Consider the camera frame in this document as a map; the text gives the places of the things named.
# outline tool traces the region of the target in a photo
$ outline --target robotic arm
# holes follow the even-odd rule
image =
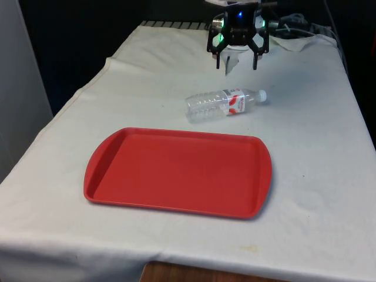
[[[276,2],[262,4],[259,0],[240,0],[236,2],[224,0],[206,0],[207,2],[225,6],[223,14],[217,15],[211,23],[207,51],[216,56],[217,69],[220,65],[220,54],[228,46],[248,46],[254,53],[253,69],[257,69],[258,56],[269,52],[269,22],[263,21],[256,28],[256,18],[266,6],[277,5]],[[263,46],[254,41],[256,34],[263,38]],[[215,46],[213,39],[219,36]]]

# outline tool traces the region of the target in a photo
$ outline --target bottle label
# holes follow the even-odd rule
[[[241,89],[225,91],[230,108],[225,111],[227,116],[243,113],[246,109],[246,95]]]

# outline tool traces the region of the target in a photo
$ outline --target plastic tray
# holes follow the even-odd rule
[[[249,136],[125,128],[92,155],[84,194],[94,203],[250,218],[269,190],[271,161]]]

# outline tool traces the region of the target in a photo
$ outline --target white tablecloth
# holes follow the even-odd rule
[[[206,36],[137,28],[41,131],[0,185],[2,282],[136,281],[150,260],[292,281],[376,281],[376,154],[336,48],[320,38],[301,52],[272,44],[257,71],[246,54],[225,77]],[[183,98],[228,88],[264,89],[269,103],[186,120]],[[273,162],[261,214],[233,220],[89,203],[88,160],[123,127],[261,138]]]

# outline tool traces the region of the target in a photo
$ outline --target water bottle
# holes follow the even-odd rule
[[[248,112],[266,101],[264,90],[229,89],[193,95],[186,99],[186,116],[192,123]]]

